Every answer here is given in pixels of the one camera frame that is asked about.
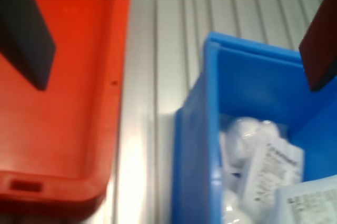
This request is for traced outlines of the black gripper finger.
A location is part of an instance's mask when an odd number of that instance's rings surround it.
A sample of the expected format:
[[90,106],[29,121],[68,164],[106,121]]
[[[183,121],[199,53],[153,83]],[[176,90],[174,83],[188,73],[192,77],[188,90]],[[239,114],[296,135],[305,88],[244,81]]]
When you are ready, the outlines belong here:
[[299,52],[311,91],[321,90],[336,76],[336,0],[323,0]]
[[1,0],[1,53],[38,90],[46,90],[56,44],[36,0]]

